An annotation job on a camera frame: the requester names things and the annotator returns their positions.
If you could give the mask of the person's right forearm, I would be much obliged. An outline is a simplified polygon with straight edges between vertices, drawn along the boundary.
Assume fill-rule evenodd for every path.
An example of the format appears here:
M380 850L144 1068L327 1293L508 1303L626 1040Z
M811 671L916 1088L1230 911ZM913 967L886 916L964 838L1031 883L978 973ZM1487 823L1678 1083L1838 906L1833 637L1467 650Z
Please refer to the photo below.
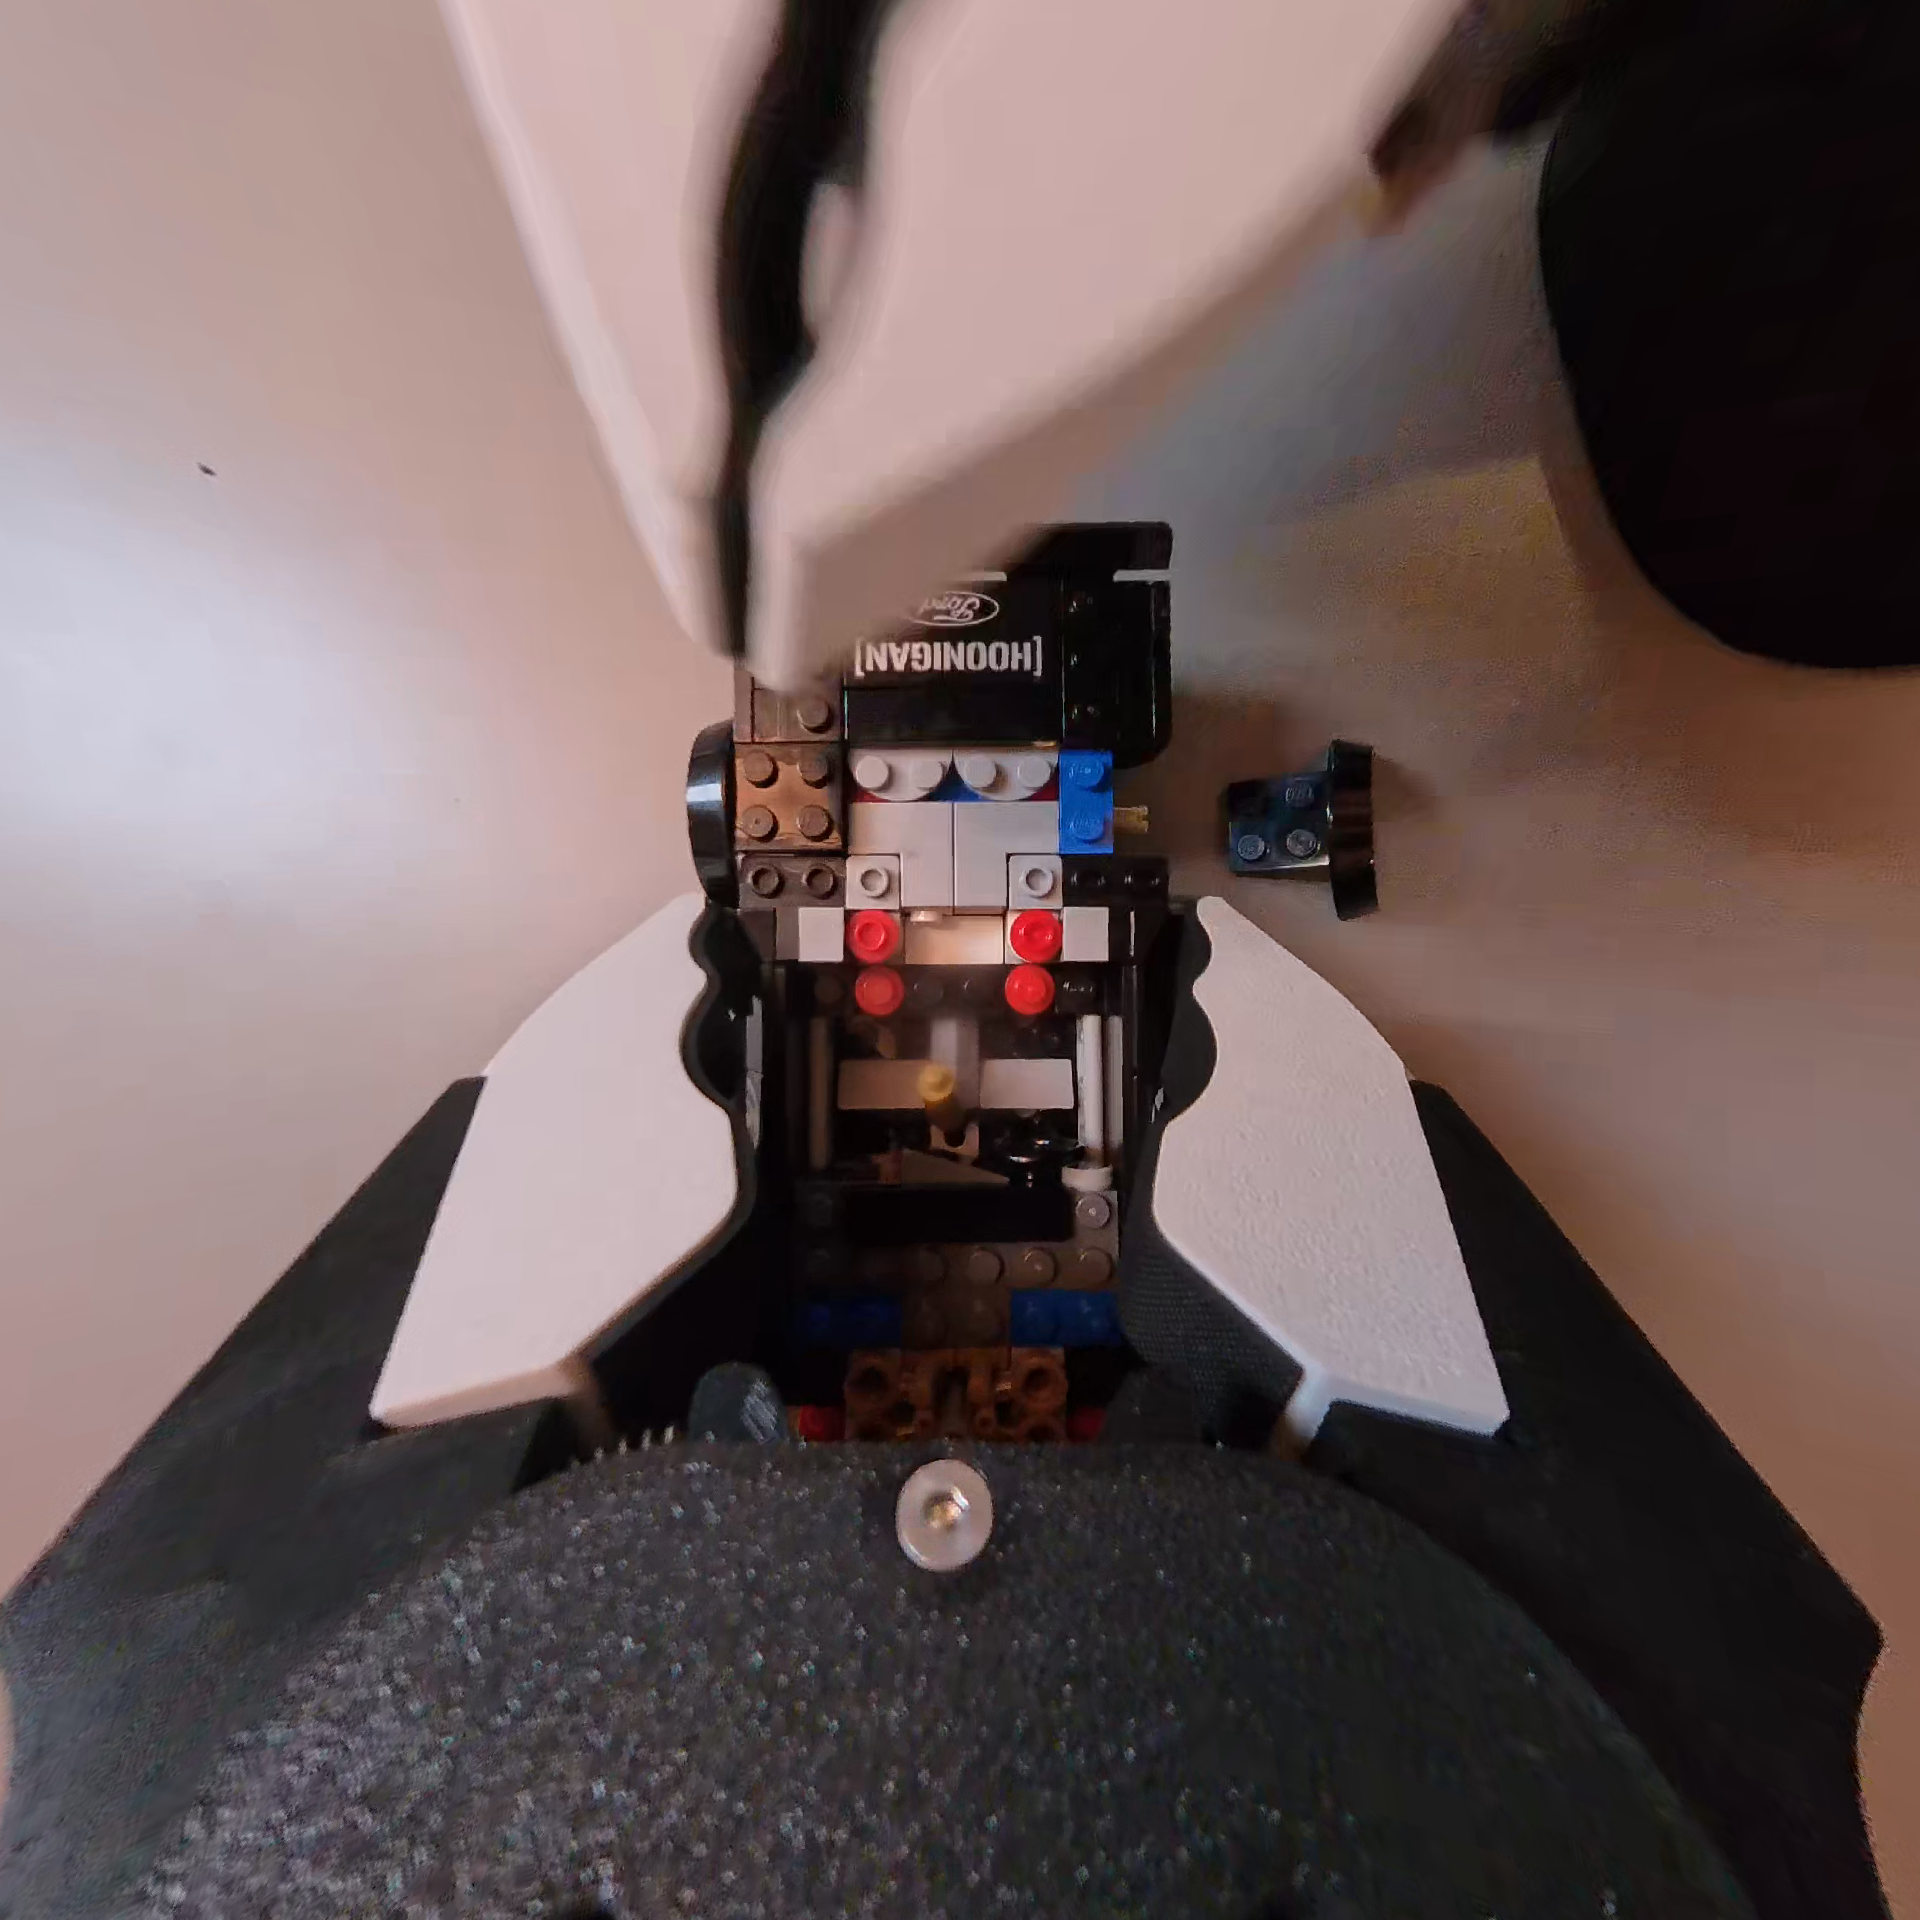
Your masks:
M1624 550L1716 641L1917 666L1917 6L1621 4L1540 266Z

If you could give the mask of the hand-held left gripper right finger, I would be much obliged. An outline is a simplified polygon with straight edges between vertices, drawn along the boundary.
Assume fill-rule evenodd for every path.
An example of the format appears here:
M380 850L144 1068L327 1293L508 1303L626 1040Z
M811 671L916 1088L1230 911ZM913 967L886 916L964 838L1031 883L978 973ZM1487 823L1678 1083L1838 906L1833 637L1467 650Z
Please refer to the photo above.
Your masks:
M1506 1393L1404 1061L1230 901L1174 933L1126 1340L1223 1443L1310 1448L1334 1406L1496 1434Z

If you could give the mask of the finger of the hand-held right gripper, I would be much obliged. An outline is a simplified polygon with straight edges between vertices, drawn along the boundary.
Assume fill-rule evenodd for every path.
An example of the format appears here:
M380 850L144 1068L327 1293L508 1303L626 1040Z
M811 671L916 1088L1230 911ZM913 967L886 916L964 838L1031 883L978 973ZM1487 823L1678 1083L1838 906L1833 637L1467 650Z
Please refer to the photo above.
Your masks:
M798 686L1001 564L1304 260L1464 4L913 4L851 266L753 480L743 657Z
M837 4L446 4L446 34L603 466L681 628L837 661L758 547L756 440L807 350Z

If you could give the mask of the black wheel arch brick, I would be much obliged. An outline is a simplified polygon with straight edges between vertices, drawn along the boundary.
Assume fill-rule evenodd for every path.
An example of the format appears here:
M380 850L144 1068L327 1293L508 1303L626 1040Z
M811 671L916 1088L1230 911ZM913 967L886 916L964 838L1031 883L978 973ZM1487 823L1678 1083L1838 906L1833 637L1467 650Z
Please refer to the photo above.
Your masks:
M1371 747L1331 741L1311 768L1233 781L1220 810L1233 876L1323 881L1341 920L1380 908Z

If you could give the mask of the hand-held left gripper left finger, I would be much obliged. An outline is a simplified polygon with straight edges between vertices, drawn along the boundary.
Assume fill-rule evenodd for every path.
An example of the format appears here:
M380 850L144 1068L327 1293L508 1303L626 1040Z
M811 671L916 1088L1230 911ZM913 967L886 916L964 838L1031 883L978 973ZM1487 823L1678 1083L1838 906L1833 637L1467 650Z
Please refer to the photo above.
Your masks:
M373 1393L380 1427L591 1403L598 1340L730 1224L734 1124L683 1050L711 987L706 908L664 904L490 1063Z

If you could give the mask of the black toy brick car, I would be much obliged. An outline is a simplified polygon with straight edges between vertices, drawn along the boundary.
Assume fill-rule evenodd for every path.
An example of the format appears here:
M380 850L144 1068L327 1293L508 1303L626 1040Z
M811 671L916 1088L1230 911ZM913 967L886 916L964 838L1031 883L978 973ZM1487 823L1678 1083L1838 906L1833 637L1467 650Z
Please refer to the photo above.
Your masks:
M743 1361L801 1443L1093 1443L1167 1017L1161 524L1043 531L801 691L734 671L687 776L734 1113Z

